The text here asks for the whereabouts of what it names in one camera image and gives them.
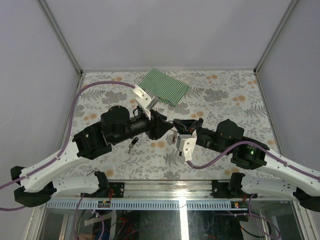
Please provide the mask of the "large silver keyring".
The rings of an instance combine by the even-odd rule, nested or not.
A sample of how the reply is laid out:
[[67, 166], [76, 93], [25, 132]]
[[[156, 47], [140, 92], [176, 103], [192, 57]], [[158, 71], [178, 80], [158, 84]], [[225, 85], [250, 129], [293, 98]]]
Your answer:
[[173, 120], [169, 120], [169, 123], [172, 124], [172, 128], [170, 129], [172, 131], [172, 143], [175, 144], [177, 142], [177, 138], [178, 138], [178, 135], [179, 135], [179, 132], [176, 128], [176, 125], [174, 124], [174, 121]]

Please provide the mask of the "glossy black key tag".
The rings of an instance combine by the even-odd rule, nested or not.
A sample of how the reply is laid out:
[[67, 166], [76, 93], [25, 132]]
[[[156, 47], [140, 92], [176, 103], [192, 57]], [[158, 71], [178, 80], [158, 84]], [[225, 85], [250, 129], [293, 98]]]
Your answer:
[[139, 138], [138, 137], [135, 137], [132, 141], [131, 141], [131, 144], [132, 145], [135, 145], [137, 142], [138, 142]]

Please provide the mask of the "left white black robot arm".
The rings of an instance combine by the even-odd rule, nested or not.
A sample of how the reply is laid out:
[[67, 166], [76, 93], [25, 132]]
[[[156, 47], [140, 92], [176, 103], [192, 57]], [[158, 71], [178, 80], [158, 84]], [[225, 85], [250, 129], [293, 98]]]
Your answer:
[[112, 147], [126, 140], [146, 134], [158, 140], [173, 124], [167, 117], [151, 110], [146, 116], [140, 107], [130, 117], [129, 110], [116, 105], [100, 116], [100, 120], [74, 135], [62, 149], [31, 167], [15, 166], [10, 170], [12, 180], [19, 184], [14, 200], [24, 207], [33, 208], [47, 203], [53, 197], [84, 196], [103, 198], [111, 195], [106, 174], [95, 171], [81, 177], [63, 177], [71, 168], [92, 161], [112, 151]]

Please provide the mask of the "silver key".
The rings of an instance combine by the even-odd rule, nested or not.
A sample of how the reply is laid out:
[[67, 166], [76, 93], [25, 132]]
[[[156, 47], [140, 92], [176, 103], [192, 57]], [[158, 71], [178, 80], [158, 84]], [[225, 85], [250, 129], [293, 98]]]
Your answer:
[[134, 147], [133, 144], [130, 144], [130, 145], [128, 146], [128, 154], [130, 154], [130, 152], [131, 152], [131, 150], [132, 150], [133, 147]]

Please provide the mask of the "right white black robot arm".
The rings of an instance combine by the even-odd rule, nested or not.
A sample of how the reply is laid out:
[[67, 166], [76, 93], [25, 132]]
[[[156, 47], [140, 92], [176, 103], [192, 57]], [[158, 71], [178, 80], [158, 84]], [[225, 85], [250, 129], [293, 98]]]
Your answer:
[[[206, 169], [223, 156], [244, 170], [259, 170], [277, 179], [266, 183], [263, 180], [233, 173], [229, 180], [228, 192], [233, 197], [243, 195], [271, 195], [296, 201], [300, 206], [319, 212], [320, 173], [296, 163], [266, 144], [244, 135], [244, 129], [230, 119], [217, 125], [215, 131], [203, 127], [203, 119], [174, 119], [173, 125], [179, 134], [176, 147], [182, 159], [195, 170]], [[219, 155], [204, 165], [192, 163], [195, 146], [218, 152]]]

